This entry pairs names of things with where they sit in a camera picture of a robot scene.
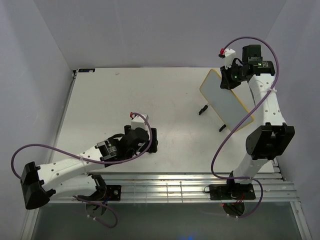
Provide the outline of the yellow framed small whiteboard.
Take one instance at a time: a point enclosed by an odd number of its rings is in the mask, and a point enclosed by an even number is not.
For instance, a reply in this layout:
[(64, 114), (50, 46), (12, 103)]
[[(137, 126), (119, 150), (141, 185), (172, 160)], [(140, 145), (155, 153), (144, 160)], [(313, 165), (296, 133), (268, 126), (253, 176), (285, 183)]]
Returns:
[(221, 89), (220, 84), (220, 72), (211, 68), (199, 87), (207, 101), (207, 107), (201, 109), (199, 114), (211, 107), (222, 121), (219, 131), (231, 131), (254, 107), (254, 101), (247, 86), (241, 85), (239, 90), (228, 90)]

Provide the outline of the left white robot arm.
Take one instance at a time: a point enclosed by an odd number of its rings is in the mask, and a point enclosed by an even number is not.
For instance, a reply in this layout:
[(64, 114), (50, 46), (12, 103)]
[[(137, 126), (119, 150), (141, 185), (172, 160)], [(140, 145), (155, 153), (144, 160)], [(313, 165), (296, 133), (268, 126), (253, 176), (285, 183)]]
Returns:
[(158, 150), (157, 129), (126, 125), (115, 134), (79, 155), (50, 164), (24, 166), (20, 184), (27, 210), (43, 207), (50, 200), (76, 196), (86, 201), (120, 200), (120, 185), (108, 185), (95, 170), (136, 159)]

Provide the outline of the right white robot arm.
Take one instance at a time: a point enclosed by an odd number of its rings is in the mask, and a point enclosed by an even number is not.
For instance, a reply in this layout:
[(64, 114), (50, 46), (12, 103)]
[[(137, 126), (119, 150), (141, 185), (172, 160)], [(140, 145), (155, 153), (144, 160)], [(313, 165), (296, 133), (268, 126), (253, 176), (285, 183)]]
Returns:
[(254, 200), (253, 178), (269, 161), (282, 155), (295, 135), (295, 128), (287, 125), (278, 104), (274, 87), (276, 71), (272, 61), (264, 60), (261, 46), (251, 44), (242, 48), (242, 59), (236, 52), (223, 48), (220, 68), (222, 89), (232, 90), (247, 82), (258, 117), (257, 129), (245, 141), (246, 154), (233, 170), (226, 183), (209, 187), (211, 200)]

